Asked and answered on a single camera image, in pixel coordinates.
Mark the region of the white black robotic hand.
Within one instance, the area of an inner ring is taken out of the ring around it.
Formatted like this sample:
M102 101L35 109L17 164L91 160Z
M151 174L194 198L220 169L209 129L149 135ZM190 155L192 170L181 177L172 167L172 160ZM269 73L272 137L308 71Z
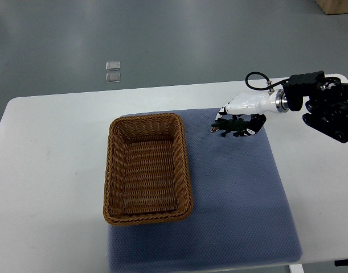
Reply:
M211 131L220 130L218 125L224 120L223 116L231 115L238 128L234 132L235 137L253 136L264 126L267 112L277 114L287 111L289 106L282 89L239 93L218 111Z

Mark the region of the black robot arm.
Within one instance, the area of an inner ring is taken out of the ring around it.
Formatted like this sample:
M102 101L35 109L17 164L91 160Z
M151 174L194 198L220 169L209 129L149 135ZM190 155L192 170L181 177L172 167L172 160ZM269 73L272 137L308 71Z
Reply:
M326 77L323 71L292 75L282 83L289 110L299 111L311 128L341 142L348 142L348 83Z

